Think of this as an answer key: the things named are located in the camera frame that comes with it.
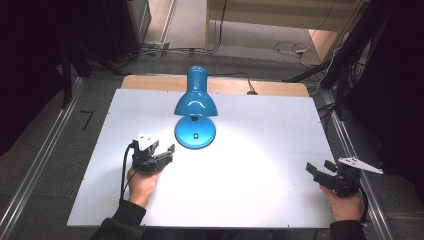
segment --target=sleeve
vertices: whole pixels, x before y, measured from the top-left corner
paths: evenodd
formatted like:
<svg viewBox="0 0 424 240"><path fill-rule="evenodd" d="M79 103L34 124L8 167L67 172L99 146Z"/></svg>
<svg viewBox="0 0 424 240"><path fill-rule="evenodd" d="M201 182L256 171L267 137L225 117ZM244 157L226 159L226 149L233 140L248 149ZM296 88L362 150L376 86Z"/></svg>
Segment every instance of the sleeve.
<svg viewBox="0 0 424 240"><path fill-rule="evenodd" d="M112 218L106 218L90 240L133 240L140 239L141 220L146 209L129 201L121 200Z"/></svg>
<svg viewBox="0 0 424 240"><path fill-rule="evenodd" d="M362 224L355 220L334 222L330 232L333 240L365 240Z"/></svg>

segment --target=gray carpet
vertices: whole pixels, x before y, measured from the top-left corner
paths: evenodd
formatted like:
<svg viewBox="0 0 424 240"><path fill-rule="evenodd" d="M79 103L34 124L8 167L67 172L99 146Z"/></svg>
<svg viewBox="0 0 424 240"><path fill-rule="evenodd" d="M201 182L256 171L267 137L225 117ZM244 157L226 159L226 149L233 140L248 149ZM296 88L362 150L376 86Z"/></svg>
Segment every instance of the gray carpet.
<svg viewBox="0 0 424 240"><path fill-rule="evenodd" d="M124 70L133 74L185 74L188 67L192 65L202 65L210 74L242 71L250 78L270 81L288 79L304 71L304 67L296 63L282 65L277 61L213 55L196 55L189 58L187 55L177 53L169 53L166 57L142 56L130 62ZM90 79L85 80L80 99L10 239L88 239L94 232L93 228L66 227L66 222L114 91L120 88L122 80L122 76L116 76L108 70L95 71ZM0 157L2 211L19 186L53 125L60 110L61 100L62 94L59 93L25 130L15 146ZM314 100L317 107L325 105L320 95L314 95ZM87 123L88 116L82 113L82 110L94 112L85 129L83 127ZM361 157L378 162L373 153L372 138L366 130L355 123L348 113L346 115L346 124L356 151ZM335 158L343 156L343 150L331 124L327 134ZM387 220L395 239L422 239L424 229L421 226L424 220L422 217L412 219L411 216L416 216L412 213L423 212L424 208L412 186L399 176L369 174L369 178L383 211L390 216ZM367 239L378 239L372 224L365 228L365 232ZM291 239L313 239L315 230L295 229L290 230L289 233ZM329 239L328 230L320 230L317 239Z"/></svg>

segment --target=metal rail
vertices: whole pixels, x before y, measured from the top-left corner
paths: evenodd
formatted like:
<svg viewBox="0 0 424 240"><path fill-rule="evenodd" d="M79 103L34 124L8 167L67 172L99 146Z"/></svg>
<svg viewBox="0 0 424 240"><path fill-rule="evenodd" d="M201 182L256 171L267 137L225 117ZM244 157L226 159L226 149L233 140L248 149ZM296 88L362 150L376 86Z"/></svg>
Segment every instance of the metal rail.
<svg viewBox="0 0 424 240"><path fill-rule="evenodd" d="M69 116L71 115L76 102L80 96L81 89L83 87L83 79L78 77L73 86L74 98L68 104L67 108L62 109L53 124L46 140L41 146L40 151L35 157L31 167L26 173L24 180L19 186L18 190L13 195L12 199L6 207L6 211L1 218L0 222L0 239L8 239L21 215L28 199L34 190L35 185L44 170L44 167L49 160L50 154L59 139L62 130L64 129Z"/></svg>
<svg viewBox="0 0 424 240"><path fill-rule="evenodd" d="M326 104L334 102L333 95L330 91L323 93L323 97ZM334 127L336 128L337 134L339 136L340 142L342 144L343 150L346 154L346 157L355 156L360 159L358 154L355 152L353 144L349 138L344 122L339 120L339 117L335 112L332 113L331 119L333 121ZM368 215L371 218L371 221L374 225L375 232L380 240L394 240L394 237L391 233L390 227L386 221L383 211L381 210L380 204L372 190L371 184L368 180L367 173L361 170L361 184L368 196L369 210Z"/></svg>

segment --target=blue desk lamp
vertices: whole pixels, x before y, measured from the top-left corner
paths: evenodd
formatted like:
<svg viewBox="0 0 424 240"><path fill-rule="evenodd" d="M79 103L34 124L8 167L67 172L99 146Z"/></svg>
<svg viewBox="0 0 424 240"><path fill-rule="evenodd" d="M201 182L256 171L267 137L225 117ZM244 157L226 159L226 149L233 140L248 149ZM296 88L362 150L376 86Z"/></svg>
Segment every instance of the blue desk lamp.
<svg viewBox="0 0 424 240"><path fill-rule="evenodd" d="M187 148L206 147L215 138L216 128L209 116L218 116L218 110L206 91L207 79L203 67L191 67L187 73L187 92L175 107L174 114L183 116L175 126L175 138Z"/></svg>

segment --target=lamp neck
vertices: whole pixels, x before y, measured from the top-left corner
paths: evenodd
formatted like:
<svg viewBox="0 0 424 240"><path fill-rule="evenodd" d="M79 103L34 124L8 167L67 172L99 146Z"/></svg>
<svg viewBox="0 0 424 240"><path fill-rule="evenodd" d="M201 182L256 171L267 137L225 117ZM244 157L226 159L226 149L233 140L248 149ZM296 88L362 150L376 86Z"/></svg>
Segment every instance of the lamp neck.
<svg viewBox="0 0 424 240"><path fill-rule="evenodd" d="M187 92L207 92L208 73L204 69L191 69L187 73Z"/></svg>

